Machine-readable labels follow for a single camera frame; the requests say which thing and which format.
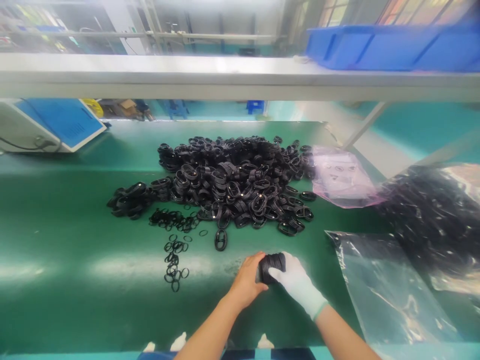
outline plastic bag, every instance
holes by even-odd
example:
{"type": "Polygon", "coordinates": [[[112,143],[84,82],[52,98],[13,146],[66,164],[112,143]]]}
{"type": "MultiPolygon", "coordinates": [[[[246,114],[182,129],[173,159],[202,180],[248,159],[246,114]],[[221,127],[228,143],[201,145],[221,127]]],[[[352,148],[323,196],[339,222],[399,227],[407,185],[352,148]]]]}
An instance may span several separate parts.
{"type": "Polygon", "coordinates": [[[357,157],[334,147],[314,147],[313,192],[344,209],[364,208],[384,199],[357,157]]]}
{"type": "Polygon", "coordinates": [[[368,344],[461,341],[392,234],[326,234],[368,344]]]}
{"type": "Polygon", "coordinates": [[[377,209],[436,290],[480,295],[480,166],[411,166],[377,209]]]}

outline green workbench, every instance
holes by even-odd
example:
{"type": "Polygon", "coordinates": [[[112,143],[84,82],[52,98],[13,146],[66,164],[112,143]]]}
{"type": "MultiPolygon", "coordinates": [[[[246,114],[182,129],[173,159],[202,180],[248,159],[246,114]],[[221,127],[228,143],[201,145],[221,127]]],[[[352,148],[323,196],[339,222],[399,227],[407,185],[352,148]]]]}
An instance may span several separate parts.
{"type": "MultiPolygon", "coordinates": [[[[371,208],[341,209],[318,199],[310,206],[314,221],[296,237],[281,234],[275,222],[259,230],[230,224],[224,252],[214,248],[216,224],[203,221],[188,234],[193,241],[180,254],[179,267],[190,275],[173,293],[164,281],[164,245],[170,234],[184,234],[149,226],[148,217],[157,206],[185,215],[196,208],[159,203],[132,221],[106,207],[115,189],[167,175],[158,164],[160,143],[251,135],[335,145],[318,122],[119,121],[75,154],[0,156],[0,353],[139,351],[150,341],[168,350],[182,332],[192,335],[228,291],[243,259],[260,250],[299,257],[313,283],[361,334],[324,230],[390,232],[371,208]],[[208,235],[200,237],[204,229],[208,235]]],[[[312,188],[308,180],[292,185],[312,188]]],[[[476,331],[470,340],[478,341],[480,325],[469,323],[470,315],[459,316],[466,332],[476,331]]],[[[255,348],[263,333],[277,348],[323,344],[303,309],[278,285],[240,315],[228,346],[255,348]]]]}

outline pink plastic bag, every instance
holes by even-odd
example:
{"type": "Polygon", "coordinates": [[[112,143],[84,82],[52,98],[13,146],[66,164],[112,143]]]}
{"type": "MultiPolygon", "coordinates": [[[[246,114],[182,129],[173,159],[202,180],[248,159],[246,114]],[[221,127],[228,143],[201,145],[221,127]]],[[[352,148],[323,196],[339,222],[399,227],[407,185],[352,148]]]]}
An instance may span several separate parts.
{"type": "Polygon", "coordinates": [[[385,199],[351,152],[334,147],[313,148],[316,175],[313,192],[344,209],[365,208],[385,199]]]}

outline power cord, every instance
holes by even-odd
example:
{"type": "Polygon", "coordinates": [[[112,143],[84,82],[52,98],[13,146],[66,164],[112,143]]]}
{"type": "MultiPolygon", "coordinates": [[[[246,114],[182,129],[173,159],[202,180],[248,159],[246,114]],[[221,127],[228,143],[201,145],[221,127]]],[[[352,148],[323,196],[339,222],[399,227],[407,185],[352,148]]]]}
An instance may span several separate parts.
{"type": "Polygon", "coordinates": [[[128,38],[127,37],[124,37],[125,39],[125,42],[126,44],[128,45],[128,47],[135,53],[135,55],[138,55],[137,52],[130,46],[129,42],[128,42],[128,38]]]}
{"type": "Polygon", "coordinates": [[[22,149],[22,150],[28,150],[28,151],[42,150],[43,148],[45,148],[47,146],[50,146],[49,144],[44,145],[45,144],[45,142],[44,142],[41,146],[37,146],[37,147],[23,147],[23,146],[20,146],[20,145],[15,145],[14,143],[12,143],[10,141],[5,140],[3,137],[0,137],[0,141],[3,141],[4,143],[6,143],[10,146],[13,146],[14,148],[18,148],[18,149],[22,149]]]}
{"type": "Polygon", "coordinates": [[[20,146],[20,145],[16,145],[14,144],[13,142],[10,142],[6,139],[4,139],[3,137],[0,137],[0,141],[3,141],[4,143],[10,145],[10,146],[13,146],[14,148],[17,148],[17,149],[22,149],[22,150],[27,150],[27,151],[36,151],[36,150],[42,150],[44,153],[58,153],[62,147],[62,140],[60,139],[60,136],[58,136],[55,131],[53,131],[53,129],[50,127],[50,125],[48,124],[48,122],[45,121],[45,119],[43,118],[42,115],[40,115],[40,113],[37,111],[37,109],[25,98],[21,98],[24,102],[26,102],[31,108],[32,110],[35,112],[35,114],[38,116],[38,118],[40,120],[42,120],[42,122],[46,125],[46,127],[48,128],[48,130],[58,138],[59,140],[59,143],[58,143],[58,146],[57,148],[55,149],[55,151],[45,151],[44,149],[46,147],[49,147],[49,146],[55,146],[56,144],[51,141],[51,140],[43,140],[43,142],[40,144],[40,145],[37,145],[36,143],[43,139],[41,136],[37,136],[37,138],[35,139],[34,141],[34,145],[36,145],[36,147],[24,147],[24,146],[20,146]]]}

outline white glove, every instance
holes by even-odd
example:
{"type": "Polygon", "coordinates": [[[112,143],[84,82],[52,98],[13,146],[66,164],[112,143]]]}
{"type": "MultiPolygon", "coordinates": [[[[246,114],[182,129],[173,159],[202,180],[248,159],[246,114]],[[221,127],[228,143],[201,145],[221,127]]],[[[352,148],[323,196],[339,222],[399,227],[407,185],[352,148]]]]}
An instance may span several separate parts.
{"type": "Polygon", "coordinates": [[[282,254],[285,255],[285,272],[271,267],[268,269],[268,273],[283,285],[286,292],[315,321],[320,311],[329,302],[312,284],[302,264],[300,264],[300,260],[286,251],[282,251],[282,254]]]}

